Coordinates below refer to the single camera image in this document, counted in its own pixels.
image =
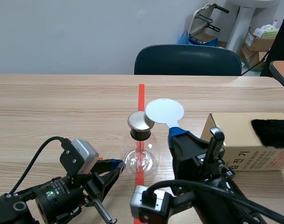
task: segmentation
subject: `glass bottle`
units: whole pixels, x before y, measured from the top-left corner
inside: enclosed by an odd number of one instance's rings
[[[157,170],[161,149],[151,133],[154,124],[144,111],[134,112],[128,118],[130,132],[121,143],[121,159],[131,174],[143,171],[148,175]]]

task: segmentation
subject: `sink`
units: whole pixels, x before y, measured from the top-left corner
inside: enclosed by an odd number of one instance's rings
[[[280,0],[229,0],[233,4],[240,6],[239,14],[234,23],[226,49],[240,54],[246,34],[251,24],[252,16],[256,8],[272,7]]]
[[[233,4],[247,8],[268,8],[279,0],[229,0]]]

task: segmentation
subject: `black cable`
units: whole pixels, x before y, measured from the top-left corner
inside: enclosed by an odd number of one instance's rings
[[[241,204],[244,207],[247,207],[257,213],[260,213],[276,222],[279,222],[281,224],[284,224],[284,216],[280,215],[277,212],[274,212],[262,205],[259,205],[253,201],[250,201],[244,197],[237,196],[234,194],[230,194],[227,191],[224,191],[220,188],[216,188],[204,183],[195,182],[195,181],[186,181],[186,180],[170,180],[170,181],[160,181],[158,183],[155,183],[151,185],[147,191],[149,193],[153,193],[155,190],[160,188],[166,188],[166,187],[185,187],[193,190],[199,190],[199,191],[206,191],[213,194],[218,194],[223,198],[229,199],[231,201],[234,201],[238,204]]]
[[[253,65],[251,68],[249,68],[247,71],[245,71],[244,73],[241,74],[244,75],[246,74],[248,71],[252,70],[254,67],[258,66],[260,63],[264,62],[265,61],[265,58],[267,57],[267,55],[269,54],[270,50],[268,50],[268,52],[263,56],[262,60],[259,61],[258,63],[256,63],[255,65]]]
[[[27,175],[28,172],[30,171],[31,167],[33,166],[35,160],[37,159],[37,157],[39,156],[39,154],[41,153],[41,151],[43,150],[43,148],[45,148],[47,144],[49,144],[51,141],[54,141],[54,140],[62,141],[62,140],[64,140],[64,138],[58,137],[58,136],[51,137],[51,138],[49,138],[48,140],[46,140],[46,141],[39,147],[39,149],[38,149],[37,152],[35,153],[33,159],[31,160],[31,162],[29,163],[28,167],[26,168],[25,172],[22,174],[22,176],[20,177],[20,179],[18,180],[18,182],[16,183],[16,185],[15,185],[15,186],[12,188],[12,190],[9,192],[10,194],[13,194],[13,193],[16,191],[16,189],[19,187],[19,185],[21,184],[21,182],[25,179],[26,175]]]

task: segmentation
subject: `red tape line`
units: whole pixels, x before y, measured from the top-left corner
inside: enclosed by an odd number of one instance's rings
[[[139,84],[139,93],[138,93],[138,111],[145,111],[145,85]],[[140,142],[137,141],[136,153],[139,153],[140,150]],[[144,152],[144,141],[141,142],[141,152]],[[138,169],[136,172],[135,178],[135,187],[137,185],[144,185],[144,171],[142,168]],[[134,224],[142,224],[139,219],[134,219]]]

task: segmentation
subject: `dark green chair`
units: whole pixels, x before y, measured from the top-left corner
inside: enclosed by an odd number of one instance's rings
[[[240,76],[236,53],[199,45],[153,45],[140,51],[135,75]]]

